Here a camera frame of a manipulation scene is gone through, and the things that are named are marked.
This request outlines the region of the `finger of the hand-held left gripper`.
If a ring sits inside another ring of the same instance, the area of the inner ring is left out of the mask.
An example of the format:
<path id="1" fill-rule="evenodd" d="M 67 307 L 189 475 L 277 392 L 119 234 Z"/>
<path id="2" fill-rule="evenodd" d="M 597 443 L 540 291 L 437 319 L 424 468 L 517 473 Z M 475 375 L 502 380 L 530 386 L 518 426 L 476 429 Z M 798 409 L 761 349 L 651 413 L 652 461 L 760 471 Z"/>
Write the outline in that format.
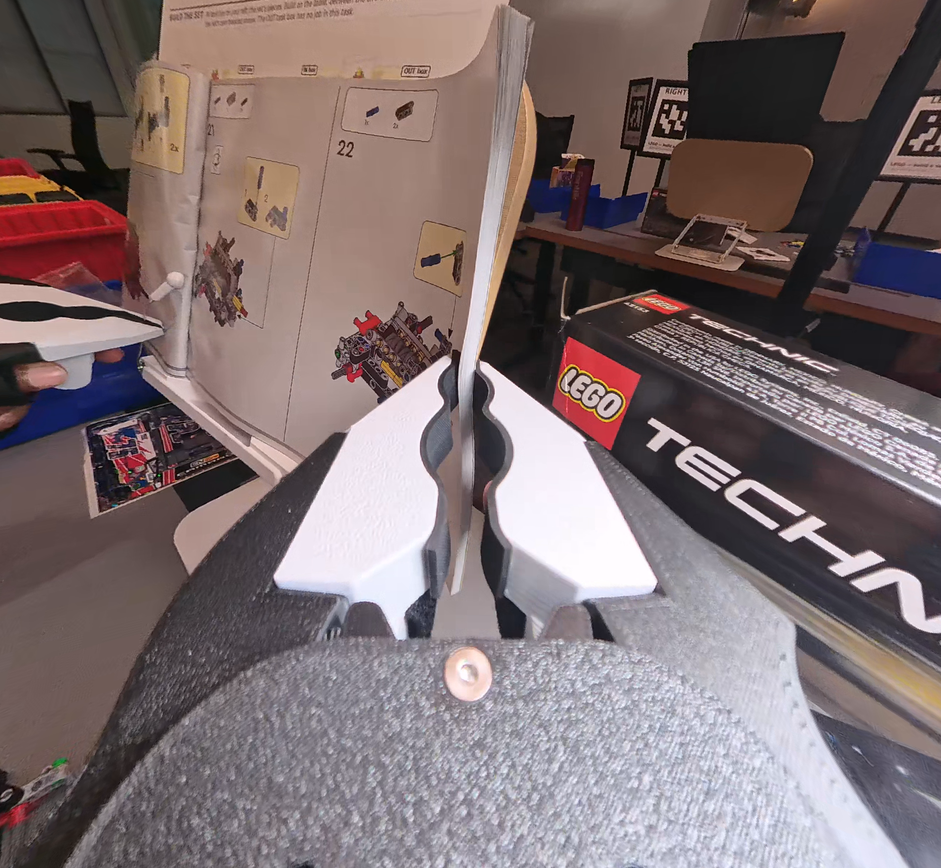
<path id="1" fill-rule="evenodd" d="M 41 359 L 65 369 L 67 379 L 57 387 L 61 390 L 90 383 L 96 353 L 164 333 L 160 321 L 107 306 L 3 306 L 1 316 L 6 341 L 30 343 Z"/>
<path id="2" fill-rule="evenodd" d="M 1 319 L 15 322 L 41 322 L 56 319 L 97 321 L 120 319 L 149 322 L 150 319 L 112 305 L 15 277 L 1 278 Z"/>

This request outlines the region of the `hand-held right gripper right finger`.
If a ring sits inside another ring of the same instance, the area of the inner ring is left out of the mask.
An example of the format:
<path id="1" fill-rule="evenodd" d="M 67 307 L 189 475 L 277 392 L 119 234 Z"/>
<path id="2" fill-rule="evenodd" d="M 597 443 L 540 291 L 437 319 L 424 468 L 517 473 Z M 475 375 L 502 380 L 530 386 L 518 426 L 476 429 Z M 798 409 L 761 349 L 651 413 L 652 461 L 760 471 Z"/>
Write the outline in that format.
<path id="1" fill-rule="evenodd" d="M 481 563 L 503 638 L 538 637 L 559 607 L 656 590 L 592 449 L 498 370 L 479 364 Z"/>

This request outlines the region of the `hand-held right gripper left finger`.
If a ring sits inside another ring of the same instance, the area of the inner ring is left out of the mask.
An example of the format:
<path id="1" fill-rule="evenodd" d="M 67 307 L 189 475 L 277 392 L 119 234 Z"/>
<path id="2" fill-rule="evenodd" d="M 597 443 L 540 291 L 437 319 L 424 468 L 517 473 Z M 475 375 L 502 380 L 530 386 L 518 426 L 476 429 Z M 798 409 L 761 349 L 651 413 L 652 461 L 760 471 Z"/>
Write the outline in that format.
<path id="1" fill-rule="evenodd" d="M 455 378 L 437 361 L 344 434 L 274 573 L 280 590 L 375 603 L 397 639 L 430 637 L 452 555 L 439 469 Z"/>

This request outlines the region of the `lego instruction booklet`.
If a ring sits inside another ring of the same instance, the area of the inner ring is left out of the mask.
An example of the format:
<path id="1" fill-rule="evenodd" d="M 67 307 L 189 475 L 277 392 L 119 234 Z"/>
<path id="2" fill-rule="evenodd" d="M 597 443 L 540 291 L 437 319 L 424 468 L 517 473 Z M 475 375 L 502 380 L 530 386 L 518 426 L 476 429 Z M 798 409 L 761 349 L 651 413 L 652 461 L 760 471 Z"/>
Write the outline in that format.
<path id="1" fill-rule="evenodd" d="M 435 79 L 138 78 L 126 292 L 192 278 L 187 370 L 300 458 L 483 341 L 532 21 Z"/>

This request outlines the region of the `clear bag of lego parts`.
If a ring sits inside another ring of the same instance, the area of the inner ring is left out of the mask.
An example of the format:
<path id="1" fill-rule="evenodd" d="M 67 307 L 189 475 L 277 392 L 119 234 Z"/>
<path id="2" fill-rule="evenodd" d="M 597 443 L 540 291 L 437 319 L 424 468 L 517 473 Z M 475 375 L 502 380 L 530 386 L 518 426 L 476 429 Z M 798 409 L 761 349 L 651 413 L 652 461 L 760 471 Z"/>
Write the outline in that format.
<path id="1" fill-rule="evenodd" d="M 115 306 L 119 306 L 124 297 L 124 285 L 120 279 L 103 282 L 80 262 L 53 268 L 33 279 L 48 287 Z"/>

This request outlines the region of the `black lego set box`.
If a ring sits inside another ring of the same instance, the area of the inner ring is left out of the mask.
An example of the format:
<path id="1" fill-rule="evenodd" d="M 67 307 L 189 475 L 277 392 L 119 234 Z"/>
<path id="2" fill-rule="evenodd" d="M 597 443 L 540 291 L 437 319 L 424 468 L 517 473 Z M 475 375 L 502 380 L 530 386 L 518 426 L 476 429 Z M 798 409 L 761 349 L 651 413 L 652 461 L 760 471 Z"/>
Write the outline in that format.
<path id="1" fill-rule="evenodd" d="M 562 321 L 555 410 L 806 647 L 939 733 L 939 400 L 647 290 Z"/>

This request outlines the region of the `person's left hand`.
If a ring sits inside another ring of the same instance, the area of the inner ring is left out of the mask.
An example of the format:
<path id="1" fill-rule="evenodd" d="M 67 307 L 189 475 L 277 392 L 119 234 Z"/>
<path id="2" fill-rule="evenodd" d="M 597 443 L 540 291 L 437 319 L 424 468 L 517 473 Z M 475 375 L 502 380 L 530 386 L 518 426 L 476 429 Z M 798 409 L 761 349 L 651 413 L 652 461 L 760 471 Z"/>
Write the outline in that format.
<path id="1" fill-rule="evenodd" d="M 28 415 L 35 396 L 68 380 L 56 362 L 43 360 L 32 343 L 1 345 L 1 437 L 14 431 Z"/>

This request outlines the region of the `red plastic bin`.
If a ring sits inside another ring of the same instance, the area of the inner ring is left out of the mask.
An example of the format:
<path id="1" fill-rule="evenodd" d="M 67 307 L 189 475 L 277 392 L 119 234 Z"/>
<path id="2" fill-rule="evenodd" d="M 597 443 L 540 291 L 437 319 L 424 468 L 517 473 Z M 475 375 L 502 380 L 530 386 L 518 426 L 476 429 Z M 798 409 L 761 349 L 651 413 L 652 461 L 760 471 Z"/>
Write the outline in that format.
<path id="1" fill-rule="evenodd" d="M 126 218 L 94 200 L 1 208 L 1 274 L 30 281 L 82 263 L 107 283 L 124 277 Z"/>

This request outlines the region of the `blue plastic bin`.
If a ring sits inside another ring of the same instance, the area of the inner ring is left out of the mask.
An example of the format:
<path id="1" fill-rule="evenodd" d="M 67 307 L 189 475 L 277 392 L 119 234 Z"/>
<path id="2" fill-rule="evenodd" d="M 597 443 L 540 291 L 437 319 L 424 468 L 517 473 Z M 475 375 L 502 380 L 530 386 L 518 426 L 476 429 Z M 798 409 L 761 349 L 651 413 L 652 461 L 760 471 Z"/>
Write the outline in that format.
<path id="1" fill-rule="evenodd" d="M 142 315 L 124 309 L 122 304 L 112 306 Z M 119 412 L 146 402 L 154 392 L 135 369 L 135 357 L 142 343 L 96 353 L 87 386 L 75 390 L 55 387 L 38 393 L 23 422 L 2 437 L 2 449 L 56 433 L 96 415 Z"/>

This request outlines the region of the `red and yellow bin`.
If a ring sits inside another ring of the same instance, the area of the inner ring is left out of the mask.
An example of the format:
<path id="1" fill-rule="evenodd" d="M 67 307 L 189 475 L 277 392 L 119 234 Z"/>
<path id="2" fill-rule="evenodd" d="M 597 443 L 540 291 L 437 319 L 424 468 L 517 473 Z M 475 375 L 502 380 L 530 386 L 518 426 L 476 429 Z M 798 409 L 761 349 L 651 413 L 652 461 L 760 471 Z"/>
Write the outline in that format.
<path id="1" fill-rule="evenodd" d="M 82 198 L 72 189 L 42 176 L 19 158 L 1 158 L 1 206 L 75 203 Z"/>

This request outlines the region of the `holographic sticker sheet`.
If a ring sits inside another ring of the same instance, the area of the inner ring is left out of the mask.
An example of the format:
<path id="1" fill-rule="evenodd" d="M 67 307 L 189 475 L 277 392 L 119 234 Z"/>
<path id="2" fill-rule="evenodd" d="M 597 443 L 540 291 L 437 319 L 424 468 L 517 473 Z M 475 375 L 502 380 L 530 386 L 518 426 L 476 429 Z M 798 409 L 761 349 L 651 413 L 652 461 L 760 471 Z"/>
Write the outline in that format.
<path id="1" fill-rule="evenodd" d="M 80 433 L 92 518 L 167 489 L 191 512 L 257 477 L 173 404 L 107 417 Z"/>

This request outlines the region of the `white book stand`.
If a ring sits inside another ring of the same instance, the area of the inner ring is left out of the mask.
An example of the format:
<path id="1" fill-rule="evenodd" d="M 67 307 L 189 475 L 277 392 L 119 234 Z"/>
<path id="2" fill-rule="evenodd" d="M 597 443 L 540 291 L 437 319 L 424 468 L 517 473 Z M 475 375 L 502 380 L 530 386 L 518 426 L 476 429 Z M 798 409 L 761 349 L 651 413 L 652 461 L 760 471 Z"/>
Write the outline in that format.
<path id="1" fill-rule="evenodd" d="M 504 193 L 500 218 L 500 232 L 494 263 L 488 285 L 488 301 L 482 334 L 488 324 L 497 301 L 500 283 L 514 237 L 527 191 L 528 179 L 532 175 L 536 149 L 535 107 L 530 88 L 522 86 L 520 109 L 508 183 Z M 274 444 L 248 432 L 225 417 L 189 379 L 172 376 L 160 366 L 157 356 L 143 358 L 141 368 L 144 379 L 154 386 L 171 404 L 174 404 L 217 439 L 237 459 L 244 462 L 262 480 L 261 486 L 249 486 L 229 490 L 208 504 L 206 512 L 192 511 L 185 517 L 174 533 L 174 544 L 189 575 L 208 555 L 211 548 L 245 514 L 251 505 L 265 492 L 276 485 L 299 465 L 299 456 L 293 451 L 284 451 Z"/>

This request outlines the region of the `black office chair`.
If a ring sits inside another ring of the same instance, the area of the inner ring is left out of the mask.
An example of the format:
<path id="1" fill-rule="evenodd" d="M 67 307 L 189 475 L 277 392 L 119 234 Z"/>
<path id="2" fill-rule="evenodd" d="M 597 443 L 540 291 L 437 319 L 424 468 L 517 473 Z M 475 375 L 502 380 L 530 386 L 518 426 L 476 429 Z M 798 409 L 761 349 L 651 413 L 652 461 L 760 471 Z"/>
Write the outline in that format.
<path id="1" fill-rule="evenodd" d="M 130 171 L 112 169 L 101 155 L 92 102 L 69 99 L 67 104 L 73 152 L 29 147 L 29 153 L 48 156 L 54 162 L 54 169 L 42 170 L 41 173 L 83 198 L 102 199 L 109 193 L 126 196 Z"/>

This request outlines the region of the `background work table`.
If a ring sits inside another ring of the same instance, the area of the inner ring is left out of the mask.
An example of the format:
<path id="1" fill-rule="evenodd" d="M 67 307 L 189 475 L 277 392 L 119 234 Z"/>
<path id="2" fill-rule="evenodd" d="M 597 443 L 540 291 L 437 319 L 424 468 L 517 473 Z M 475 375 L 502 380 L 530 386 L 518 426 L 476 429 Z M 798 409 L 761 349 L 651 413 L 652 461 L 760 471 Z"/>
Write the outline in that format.
<path id="1" fill-rule="evenodd" d="M 784 284 L 784 277 L 761 274 L 743 266 L 735 272 L 724 272 L 696 263 L 662 258 L 656 251 L 666 239 L 647 235 L 635 223 L 612 230 L 584 227 L 570 232 L 555 214 L 535 216 L 532 223 L 520 222 L 516 239 L 532 238 L 551 241 L 589 253 L 603 255 L 620 263 L 695 277 L 731 289 L 775 298 Z M 806 300 L 805 308 L 814 312 L 833 313 L 861 321 L 878 323 L 909 333 L 939 337 L 940 302 L 900 291 L 851 284 L 846 290 L 817 286 Z"/>

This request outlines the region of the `blue storage bin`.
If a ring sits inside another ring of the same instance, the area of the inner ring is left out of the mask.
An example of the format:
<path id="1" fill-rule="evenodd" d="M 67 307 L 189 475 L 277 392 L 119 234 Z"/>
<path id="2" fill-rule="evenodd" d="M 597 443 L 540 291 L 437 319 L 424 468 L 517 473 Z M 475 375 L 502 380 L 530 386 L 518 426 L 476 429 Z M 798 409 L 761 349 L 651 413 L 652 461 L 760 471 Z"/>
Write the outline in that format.
<path id="1" fill-rule="evenodd" d="M 940 252 L 872 241 L 853 270 L 853 283 L 940 298 Z"/>
<path id="2" fill-rule="evenodd" d="M 637 220 L 647 202 L 647 193 L 634 193 L 614 198 L 600 195 L 599 184 L 591 185 L 583 225 L 608 229 Z M 527 201 L 536 214 L 557 213 L 563 222 L 569 217 L 571 186 L 551 187 L 549 180 L 532 180 Z"/>

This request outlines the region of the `dark red can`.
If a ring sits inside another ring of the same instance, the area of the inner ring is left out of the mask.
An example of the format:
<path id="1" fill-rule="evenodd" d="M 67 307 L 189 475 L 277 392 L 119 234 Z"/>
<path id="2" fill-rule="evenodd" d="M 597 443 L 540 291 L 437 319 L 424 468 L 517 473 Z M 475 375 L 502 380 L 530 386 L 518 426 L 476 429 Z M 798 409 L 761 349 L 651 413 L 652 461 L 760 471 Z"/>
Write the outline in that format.
<path id="1" fill-rule="evenodd" d="M 569 213 L 566 219 L 566 230 L 570 232 L 581 231 L 587 210 L 587 203 L 591 195 L 591 186 L 594 176 L 594 159 L 580 157 L 575 162 L 571 178 L 571 199 Z"/>

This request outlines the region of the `brown board book stand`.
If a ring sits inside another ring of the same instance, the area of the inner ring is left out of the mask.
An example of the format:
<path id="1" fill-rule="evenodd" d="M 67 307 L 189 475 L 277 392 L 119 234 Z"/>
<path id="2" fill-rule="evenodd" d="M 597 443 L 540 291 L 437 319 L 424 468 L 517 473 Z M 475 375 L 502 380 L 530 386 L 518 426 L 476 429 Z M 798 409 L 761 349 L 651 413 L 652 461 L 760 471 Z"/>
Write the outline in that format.
<path id="1" fill-rule="evenodd" d="M 788 225 L 813 167 L 804 145 L 687 138 L 674 149 L 667 211 L 684 220 L 663 260 L 731 273 L 744 265 L 754 233 Z"/>

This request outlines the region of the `black white marker sign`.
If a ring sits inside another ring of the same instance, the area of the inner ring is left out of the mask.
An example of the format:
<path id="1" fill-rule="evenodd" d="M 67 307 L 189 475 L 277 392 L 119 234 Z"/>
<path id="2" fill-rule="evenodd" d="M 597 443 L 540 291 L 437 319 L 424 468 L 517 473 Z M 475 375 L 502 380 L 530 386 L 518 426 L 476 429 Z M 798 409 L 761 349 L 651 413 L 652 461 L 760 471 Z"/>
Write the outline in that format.
<path id="1" fill-rule="evenodd" d="M 675 147 L 686 137 L 688 108 L 687 82 L 658 79 L 651 91 L 641 155 L 670 158 Z"/>
<path id="2" fill-rule="evenodd" d="M 900 131 L 879 180 L 940 183 L 940 90 L 925 91 Z"/>
<path id="3" fill-rule="evenodd" d="M 623 120 L 620 147 L 638 151 L 644 138 L 644 122 L 656 78 L 635 78 L 629 81 L 629 93 Z"/>

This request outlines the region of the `black stand pole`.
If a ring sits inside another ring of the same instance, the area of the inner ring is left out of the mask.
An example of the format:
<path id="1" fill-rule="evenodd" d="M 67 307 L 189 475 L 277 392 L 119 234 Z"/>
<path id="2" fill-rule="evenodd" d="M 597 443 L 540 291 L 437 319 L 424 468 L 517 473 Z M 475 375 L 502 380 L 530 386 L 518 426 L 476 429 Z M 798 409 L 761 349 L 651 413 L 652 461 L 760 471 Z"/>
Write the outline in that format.
<path id="1" fill-rule="evenodd" d="M 797 334 L 805 318 L 806 300 L 880 175 L 939 60 L 940 0 L 927 0 L 908 44 L 873 105 L 852 158 L 773 302 L 767 321 L 770 332 L 779 336 Z"/>

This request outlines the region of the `black monitor screen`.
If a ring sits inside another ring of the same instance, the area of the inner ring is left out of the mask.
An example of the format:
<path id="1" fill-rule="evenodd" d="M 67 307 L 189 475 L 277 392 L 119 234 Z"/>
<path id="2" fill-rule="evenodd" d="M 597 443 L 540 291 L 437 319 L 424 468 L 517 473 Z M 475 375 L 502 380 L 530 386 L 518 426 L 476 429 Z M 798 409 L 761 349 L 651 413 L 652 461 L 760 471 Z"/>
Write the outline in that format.
<path id="1" fill-rule="evenodd" d="M 802 144 L 845 33 L 699 41 L 688 52 L 688 138 Z"/>

